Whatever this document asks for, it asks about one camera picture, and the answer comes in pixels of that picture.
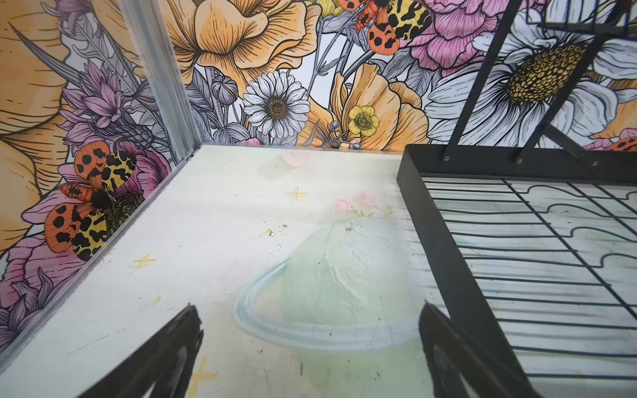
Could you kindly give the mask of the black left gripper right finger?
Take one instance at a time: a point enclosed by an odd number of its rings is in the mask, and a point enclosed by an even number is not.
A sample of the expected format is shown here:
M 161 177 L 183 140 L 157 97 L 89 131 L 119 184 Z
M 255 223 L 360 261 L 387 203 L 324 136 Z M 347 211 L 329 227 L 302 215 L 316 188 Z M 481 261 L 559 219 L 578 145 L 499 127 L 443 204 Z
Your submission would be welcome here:
M 419 333 L 435 397 L 539 397 L 529 383 L 426 303 Z

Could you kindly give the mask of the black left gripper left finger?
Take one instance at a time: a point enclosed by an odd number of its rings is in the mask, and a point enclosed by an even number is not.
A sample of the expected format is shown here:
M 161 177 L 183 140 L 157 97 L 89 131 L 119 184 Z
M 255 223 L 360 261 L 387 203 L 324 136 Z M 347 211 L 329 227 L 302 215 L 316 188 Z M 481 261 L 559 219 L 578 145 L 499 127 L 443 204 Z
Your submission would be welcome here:
M 81 396 L 184 397 L 203 337 L 197 308 L 190 304 Z

